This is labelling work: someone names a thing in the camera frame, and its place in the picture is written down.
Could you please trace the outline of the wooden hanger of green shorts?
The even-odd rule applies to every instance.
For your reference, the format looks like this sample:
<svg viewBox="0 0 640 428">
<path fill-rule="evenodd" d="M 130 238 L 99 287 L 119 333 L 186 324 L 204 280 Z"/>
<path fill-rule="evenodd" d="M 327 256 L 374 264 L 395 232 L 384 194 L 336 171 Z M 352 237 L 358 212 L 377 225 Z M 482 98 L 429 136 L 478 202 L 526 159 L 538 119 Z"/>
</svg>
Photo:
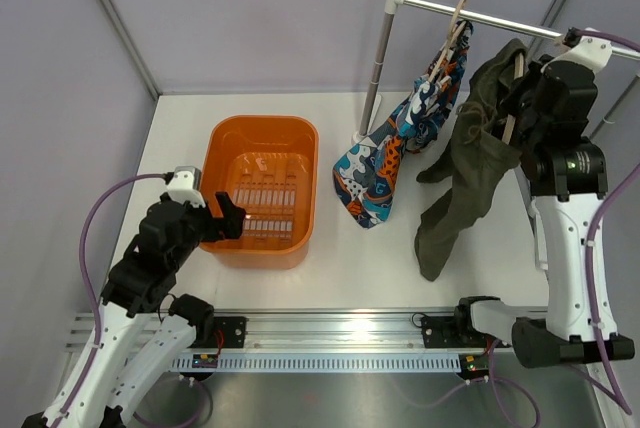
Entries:
<svg viewBox="0 0 640 428">
<path fill-rule="evenodd" d="M 507 145 L 509 145 L 511 142 L 511 137 L 516 124 L 515 104 L 520 96 L 520 85 L 522 84 L 521 80 L 524 77 L 524 71 L 525 57 L 523 53 L 519 53 L 516 55 L 514 61 L 514 80 L 512 83 L 512 88 L 510 89 L 509 96 L 505 100 L 505 110 L 507 113 L 507 118 L 502 134 L 502 141 Z"/>
</svg>

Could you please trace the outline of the olive green shorts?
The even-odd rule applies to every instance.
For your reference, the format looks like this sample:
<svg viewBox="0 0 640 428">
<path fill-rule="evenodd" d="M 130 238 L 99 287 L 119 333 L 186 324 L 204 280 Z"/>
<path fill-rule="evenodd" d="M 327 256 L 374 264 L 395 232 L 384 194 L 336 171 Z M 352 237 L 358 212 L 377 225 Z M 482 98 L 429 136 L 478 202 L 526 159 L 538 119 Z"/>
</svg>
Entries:
<svg viewBox="0 0 640 428">
<path fill-rule="evenodd" d="M 428 281 L 440 276 L 459 234 L 486 216 L 498 184 L 520 163 L 521 151 L 492 130 L 500 123 L 499 102 L 516 79 L 516 59 L 526 54 L 514 38 L 476 70 L 444 152 L 416 177 L 422 184 L 451 180 L 451 188 L 421 214 L 414 239 L 419 270 Z"/>
</svg>

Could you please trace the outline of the wooden hanger of patterned shorts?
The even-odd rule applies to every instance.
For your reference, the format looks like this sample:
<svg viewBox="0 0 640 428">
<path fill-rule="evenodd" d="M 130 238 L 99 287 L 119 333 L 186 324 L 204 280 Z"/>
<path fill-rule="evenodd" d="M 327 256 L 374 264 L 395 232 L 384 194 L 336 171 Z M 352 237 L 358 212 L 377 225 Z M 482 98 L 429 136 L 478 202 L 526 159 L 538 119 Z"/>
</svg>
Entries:
<svg viewBox="0 0 640 428">
<path fill-rule="evenodd" d="M 465 7 L 466 3 L 467 0 L 459 0 L 451 16 L 445 42 L 440 50 L 439 57 L 436 59 L 436 62 L 434 63 L 434 66 L 432 67 L 428 77 L 428 81 L 431 85 L 433 85 L 437 80 L 440 80 L 443 77 L 442 74 L 438 74 L 438 70 L 441 68 L 443 63 L 446 63 L 450 60 L 449 49 L 453 42 L 459 37 L 460 32 L 463 31 L 463 28 L 458 27 L 457 20 L 461 10 Z"/>
</svg>

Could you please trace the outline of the patterned blue orange shorts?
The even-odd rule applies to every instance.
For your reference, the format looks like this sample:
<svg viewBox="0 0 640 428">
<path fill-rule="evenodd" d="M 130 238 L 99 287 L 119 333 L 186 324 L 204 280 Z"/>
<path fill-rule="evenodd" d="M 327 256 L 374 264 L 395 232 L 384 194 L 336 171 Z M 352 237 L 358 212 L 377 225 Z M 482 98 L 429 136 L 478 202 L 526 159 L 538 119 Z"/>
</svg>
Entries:
<svg viewBox="0 0 640 428">
<path fill-rule="evenodd" d="M 352 146 L 332 168 L 339 201 L 362 228 L 387 221 L 404 155 L 419 153 L 435 141 L 452 112 L 474 31 L 469 21 L 457 23 L 463 31 L 449 49 L 450 60 L 438 70 L 443 77 L 433 85 L 428 81 L 439 51 L 384 123 Z"/>
</svg>

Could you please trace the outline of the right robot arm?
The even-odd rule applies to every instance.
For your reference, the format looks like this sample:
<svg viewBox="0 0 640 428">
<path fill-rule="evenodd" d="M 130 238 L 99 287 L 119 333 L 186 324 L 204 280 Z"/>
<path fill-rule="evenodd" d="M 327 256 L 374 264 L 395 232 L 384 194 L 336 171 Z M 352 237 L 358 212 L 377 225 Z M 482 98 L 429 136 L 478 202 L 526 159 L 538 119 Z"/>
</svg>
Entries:
<svg viewBox="0 0 640 428">
<path fill-rule="evenodd" d="M 511 143 L 522 152 L 541 220 L 548 307 L 533 318 L 497 297 L 463 298 L 452 323 L 461 343 L 499 339 L 526 368 L 634 357 L 633 340 L 619 333 L 611 313 L 594 219 L 608 192 L 605 155 L 583 134 L 597 94 L 591 68 L 544 55 L 501 102 L 516 119 Z"/>
</svg>

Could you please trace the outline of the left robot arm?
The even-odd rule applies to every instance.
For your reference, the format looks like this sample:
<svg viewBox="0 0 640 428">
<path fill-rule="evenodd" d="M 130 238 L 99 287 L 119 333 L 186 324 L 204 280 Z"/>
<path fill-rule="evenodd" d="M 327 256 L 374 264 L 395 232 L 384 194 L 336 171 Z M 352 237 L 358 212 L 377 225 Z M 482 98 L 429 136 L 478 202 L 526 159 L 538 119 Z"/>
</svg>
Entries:
<svg viewBox="0 0 640 428">
<path fill-rule="evenodd" d="M 214 308 L 192 295 L 171 305 L 137 355 L 141 332 L 176 284 L 177 273 L 203 242 L 240 238 L 246 212 L 229 195 L 215 195 L 221 214 L 205 204 L 179 203 L 163 194 L 139 224 L 101 293 L 94 330 L 54 402 L 27 417 L 26 427 L 124 427 L 178 354 L 208 344 Z"/>
</svg>

